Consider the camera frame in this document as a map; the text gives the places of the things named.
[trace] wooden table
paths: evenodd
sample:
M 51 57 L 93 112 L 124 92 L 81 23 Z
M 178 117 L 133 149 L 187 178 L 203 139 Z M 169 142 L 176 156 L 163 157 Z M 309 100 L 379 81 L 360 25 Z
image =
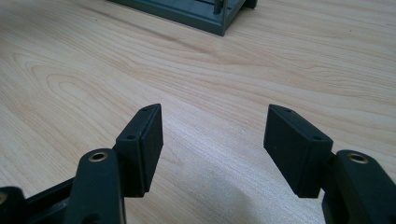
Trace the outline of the wooden table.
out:
M 396 2 L 261 0 L 224 37 L 103 0 L 0 2 L 0 186 L 29 197 L 74 176 L 155 103 L 163 152 L 129 223 L 323 223 L 262 146 L 267 108 L 395 181 Z

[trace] light wooden surface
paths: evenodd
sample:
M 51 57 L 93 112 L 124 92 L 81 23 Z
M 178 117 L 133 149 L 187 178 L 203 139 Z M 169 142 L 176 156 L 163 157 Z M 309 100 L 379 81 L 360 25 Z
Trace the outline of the light wooden surface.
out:
M 323 223 L 262 147 L 267 107 L 396 180 L 396 2 L 260 0 L 224 37 L 103 0 L 0 2 L 0 186 L 66 180 L 155 103 L 163 152 L 129 223 Z

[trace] gray plastic object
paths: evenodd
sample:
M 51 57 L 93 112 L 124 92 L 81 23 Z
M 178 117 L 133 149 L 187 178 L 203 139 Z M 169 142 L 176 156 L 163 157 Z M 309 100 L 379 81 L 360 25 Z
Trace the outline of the gray plastic object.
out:
M 215 35 L 224 35 L 241 7 L 257 0 L 110 0 Z

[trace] mounting hole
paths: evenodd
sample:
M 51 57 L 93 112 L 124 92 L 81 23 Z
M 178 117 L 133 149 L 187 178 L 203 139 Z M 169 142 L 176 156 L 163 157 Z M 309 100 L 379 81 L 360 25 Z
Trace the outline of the mounting hole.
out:
M 321 141 L 321 140 L 322 140 L 321 137 L 319 137 L 319 136 L 312 136 L 312 138 L 313 138 L 314 140 L 317 140 L 317 141 Z
M 108 157 L 106 152 L 96 152 L 90 156 L 90 161 L 104 161 Z
M 81 222 L 81 224 L 99 224 L 99 223 L 101 223 L 101 219 L 99 214 L 97 213 L 93 213 L 85 216 Z
M 349 157 L 350 160 L 357 162 L 357 163 L 366 164 L 369 162 L 369 160 L 367 160 L 367 158 L 363 157 L 362 155 L 356 154 L 356 153 L 349 153 L 347 156 Z
M 128 136 L 126 136 L 126 139 L 134 140 L 134 139 L 136 139 L 136 136 L 134 136 L 134 135 L 128 135 Z
M 4 203 L 7 200 L 7 194 L 4 192 L 0 192 L 0 204 Z

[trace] wood grain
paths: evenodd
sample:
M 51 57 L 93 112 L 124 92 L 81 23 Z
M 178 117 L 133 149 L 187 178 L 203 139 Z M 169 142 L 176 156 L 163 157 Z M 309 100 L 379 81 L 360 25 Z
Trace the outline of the wood grain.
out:
M 323 223 L 262 147 L 267 107 L 395 181 L 396 2 L 259 1 L 224 37 L 103 0 L 0 2 L 0 186 L 66 180 L 155 103 L 163 152 L 129 223 Z

